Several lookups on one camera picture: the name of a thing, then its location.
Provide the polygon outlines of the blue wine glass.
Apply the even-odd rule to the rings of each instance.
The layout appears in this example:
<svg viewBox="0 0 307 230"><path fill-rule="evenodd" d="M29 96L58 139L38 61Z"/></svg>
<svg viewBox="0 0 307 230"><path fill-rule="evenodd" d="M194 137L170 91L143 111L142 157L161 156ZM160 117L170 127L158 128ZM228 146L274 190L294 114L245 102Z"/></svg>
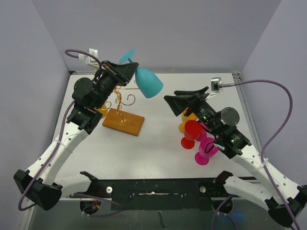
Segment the blue wine glass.
<svg viewBox="0 0 307 230"><path fill-rule="evenodd" d="M142 67L137 67L135 80L139 90L147 99L158 95L164 87L162 81L152 71Z"/></svg>

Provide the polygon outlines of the yellow wine glass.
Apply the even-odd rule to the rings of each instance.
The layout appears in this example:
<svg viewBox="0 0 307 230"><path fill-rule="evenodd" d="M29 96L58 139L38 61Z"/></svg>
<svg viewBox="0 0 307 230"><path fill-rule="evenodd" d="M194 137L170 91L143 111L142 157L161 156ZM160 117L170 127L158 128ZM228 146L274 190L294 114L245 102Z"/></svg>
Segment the yellow wine glass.
<svg viewBox="0 0 307 230"><path fill-rule="evenodd" d="M95 108L95 110L102 115L101 118L105 118L108 114L108 110L111 108L111 105L111 102L106 102L100 108Z"/></svg>

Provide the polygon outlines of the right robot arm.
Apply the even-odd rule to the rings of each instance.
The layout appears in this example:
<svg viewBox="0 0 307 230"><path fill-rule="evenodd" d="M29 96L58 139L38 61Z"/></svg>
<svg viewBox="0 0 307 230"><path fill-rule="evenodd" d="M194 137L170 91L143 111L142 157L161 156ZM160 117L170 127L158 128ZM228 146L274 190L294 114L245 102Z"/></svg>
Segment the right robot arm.
<svg viewBox="0 0 307 230"><path fill-rule="evenodd" d="M307 187L284 176L238 129L239 114L232 107L215 111L208 103L208 88L198 91L175 91L164 100L171 110L180 114L194 114L214 136L215 146L230 160L241 165L259 184L242 180L223 171L214 180L219 196L227 193L239 196L265 209L283 227L290 228L307 204Z"/></svg>

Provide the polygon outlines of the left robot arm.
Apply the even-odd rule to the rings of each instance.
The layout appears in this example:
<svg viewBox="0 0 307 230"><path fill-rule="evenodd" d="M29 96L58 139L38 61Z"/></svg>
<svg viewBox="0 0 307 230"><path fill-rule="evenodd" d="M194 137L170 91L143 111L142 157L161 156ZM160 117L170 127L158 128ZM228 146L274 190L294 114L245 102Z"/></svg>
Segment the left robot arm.
<svg viewBox="0 0 307 230"><path fill-rule="evenodd" d="M78 79L73 87L73 101L64 113L59 135L26 170L17 170L13 179L21 199L28 198L43 210L50 210L62 196L63 186L55 178L74 149L98 125L102 108L117 86L126 86L139 63L115 64L102 62L93 79Z"/></svg>

